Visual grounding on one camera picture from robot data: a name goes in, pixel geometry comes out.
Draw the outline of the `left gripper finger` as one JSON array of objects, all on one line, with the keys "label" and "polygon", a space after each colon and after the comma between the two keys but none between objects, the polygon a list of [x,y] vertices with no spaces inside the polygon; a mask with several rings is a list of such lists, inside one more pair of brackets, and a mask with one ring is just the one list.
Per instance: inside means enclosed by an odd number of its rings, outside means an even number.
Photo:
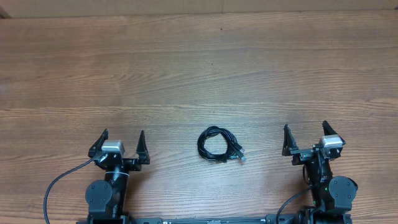
[{"label": "left gripper finger", "polygon": [[88,150],[88,157],[94,158],[95,154],[101,150],[102,145],[104,144],[105,140],[108,139],[109,131],[105,129],[101,136],[97,139],[97,141],[89,148]]},{"label": "left gripper finger", "polygon": [[141,164],[150,164],[150,155],[146,146],[145,132],[141,131],[139,141],[137,143],[136,154]]}]

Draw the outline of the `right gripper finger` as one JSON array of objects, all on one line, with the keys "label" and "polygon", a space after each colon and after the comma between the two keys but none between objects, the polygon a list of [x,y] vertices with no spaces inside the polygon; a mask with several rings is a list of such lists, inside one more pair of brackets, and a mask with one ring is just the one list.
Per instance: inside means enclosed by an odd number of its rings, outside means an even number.
[{"label": "right gripper finger", "polygon": [[297,146],[295,139],[290,131],[289,125],[286,124],[284,126],[284,143],[282,146],[282,155],[283,156],[291,156],[292,151],[298,150],[299,147]]},{"label": "right gripper finger", "polygon": [[330,126],[327,120],[322,122],[322,127],[325,136],[337,135],[341,139],[343,145],[346,144],[346,141]]}]

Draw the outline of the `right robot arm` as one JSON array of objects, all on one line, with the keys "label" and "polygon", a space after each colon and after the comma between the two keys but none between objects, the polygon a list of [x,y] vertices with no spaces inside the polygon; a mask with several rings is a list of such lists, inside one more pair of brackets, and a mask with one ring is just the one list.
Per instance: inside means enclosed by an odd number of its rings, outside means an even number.
[{"label": "right robot arm", "polygon": [[312,206],[303,206],[284,223],[351,223],[348,213],[353,206],[358,185],[349,177],[334,176],[330,162],[341,156],[346,141],[324,120],[324,135],[317,144],[299,149],[289,126],[284,126],[283,156],[292,157],[292,165],[303,166],[302,175],[308,188],[289,198],[278,210],[275,222],[282,221],[283,209],[296,198],[310,192]]}]

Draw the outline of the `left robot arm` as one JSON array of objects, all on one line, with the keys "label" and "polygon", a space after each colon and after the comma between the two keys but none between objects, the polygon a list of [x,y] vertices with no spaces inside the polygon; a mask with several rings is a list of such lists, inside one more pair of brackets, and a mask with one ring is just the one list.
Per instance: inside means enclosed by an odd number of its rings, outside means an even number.
[{"label": "left robot arm", "polygon": [[137,158],[125,158],[121,140],[109,140],[105,129],[98,140],[90,147],[88,157],[96,166],[105,171],[104,178],[92,182],[86,189],[88,203],[87,223],[127,223],[136,221],[124,210],[129,182],[129,173],[142,170],[150,164],[144,131],[137,143]]}]

